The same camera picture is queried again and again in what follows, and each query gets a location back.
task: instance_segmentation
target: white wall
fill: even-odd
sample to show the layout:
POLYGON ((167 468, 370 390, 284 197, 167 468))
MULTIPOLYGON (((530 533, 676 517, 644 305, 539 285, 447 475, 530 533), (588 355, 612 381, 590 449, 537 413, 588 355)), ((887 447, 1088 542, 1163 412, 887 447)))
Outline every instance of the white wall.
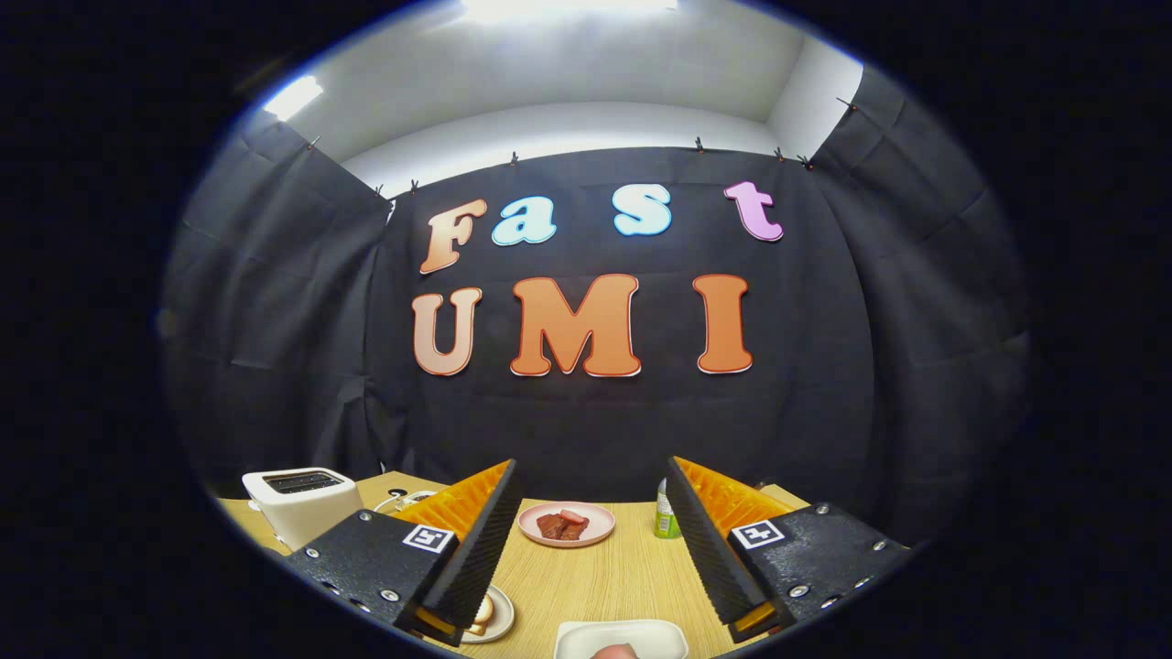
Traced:
POLYGON ((342 163, 382 196, 522 159, 625 147, 695 147, 812 157, 838 124, 863 79, 863 64, 806 36, 765 123, 650 103, 527 106, 442 123, 375 147, 342 163))
POLYGON ((861 80, 861 62, 806 35, 793 73, 765 121, 782 155, 813 157, 846 113, 836 96, 850 102, 861 80))
POLYGON ((625 147, 691 147, 772 154, 762 123, 650 103, 553 103, 477 115, 413 133, 342 163, 390 198, 420 185, 520 159, 625 147))

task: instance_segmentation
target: pink plate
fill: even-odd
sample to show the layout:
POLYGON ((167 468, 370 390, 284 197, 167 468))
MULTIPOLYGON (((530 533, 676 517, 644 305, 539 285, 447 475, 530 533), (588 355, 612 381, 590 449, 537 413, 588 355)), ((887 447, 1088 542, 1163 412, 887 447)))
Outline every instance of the pink plate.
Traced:
POLYGON ((611 531, 614 530, 614 515, 601 505, 594 505, 593 503, 581 503, 580 501, 554 501, 523 510, 522 514, 517 516, 517 525, 520 526, 522 532, 529 536, 529 539, 533 542, 539 542, 550 546, 586 546, 587 544, 594 544, 611 535, 611 531), (537 518, 543 515, 557 515, 563 510, 571 510, 582 517, 590 518, 590 524, 586 525, 586 530, 582 531, 581 537, 575 541, 551 541, 550 538, 543 537, 541 529, 537 526, 537 518))

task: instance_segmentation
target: ceiling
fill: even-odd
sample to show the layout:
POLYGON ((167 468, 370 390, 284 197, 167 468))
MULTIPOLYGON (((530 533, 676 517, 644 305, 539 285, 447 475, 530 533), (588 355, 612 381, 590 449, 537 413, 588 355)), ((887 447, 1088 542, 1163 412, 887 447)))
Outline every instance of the ceiling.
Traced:
POLYGON ((543 103, 661 103, 764 122, 802 42, 798 28, 731 0, 495 22, 434 2, 312 63, 305 73, 325 91, 288 124, 343 162, 438 123, 543 103))

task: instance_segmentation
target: orange letter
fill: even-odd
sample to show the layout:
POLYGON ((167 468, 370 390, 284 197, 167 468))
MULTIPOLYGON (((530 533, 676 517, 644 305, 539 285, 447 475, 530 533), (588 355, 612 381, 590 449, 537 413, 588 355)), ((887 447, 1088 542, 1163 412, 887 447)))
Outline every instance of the orange letter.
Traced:
POLYGON ((477 199, 429 219, 431 243, 428 245, 428 258, 420 266, 420 274, 442 270, 459 260, 459 254, 451 249, 451 242, 456 240, 461 245, 466 243, 472 235, 472 218, 481 217, 486 210, 489 205, 484 199, 477 199), (468 220, 457 225, 462 217, 468 217, 468 220))
POLYGON ((420 368, 432 375, 455 375, 468 366, 472 356, 472 312, 478 301, 479 288, 461 288, 451 294, 451 306, 456 307, 456 340, 448 354, 436 349, 436 311, 443 304, 443 295, 430 293, 411 301, 415 310, 415 361, 420 368))
POLYGON ((578 313, 570 310, 553 279, 523 279, 513 286, 520 298, 520 353, 510 369, 517 375, 545 375, 550 360, 543 338, 550 342, 558 368, 570 374, 593 335, 582 369, 595 378, 635 375, 642 365, 631 352, 631 297, 639 280, 629 274, 604 274, 590 285, 578 313))
POLYGON ((752 366, 741 334, 741 295, 749 285, 731 274, 697 277, 691 287, 704 298, 704 354, 696 366, 704 373, 741 373, 752 366))

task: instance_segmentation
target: blue letter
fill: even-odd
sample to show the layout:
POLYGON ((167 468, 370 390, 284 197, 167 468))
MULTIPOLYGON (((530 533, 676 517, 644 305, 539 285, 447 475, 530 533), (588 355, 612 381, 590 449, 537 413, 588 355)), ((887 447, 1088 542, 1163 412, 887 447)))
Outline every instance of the blue letter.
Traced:
POLYGON ((621 211, 614 216, 614 227, 624 236, 635 233, 654 236, 672 225, 672 211, 663 205, 672 201, 672 195, 668 195, 667 188, 662 185, 643 183, 624 185, 614 191, 611 201, 614 208, 621 211))
POLYGON ((502 209, 500 217, 505 219, 492 230, 492 242, 502 247, 522 240, 544 243, 558 230, 553 225, 553 202, 546 197, 517 199, 502 209))

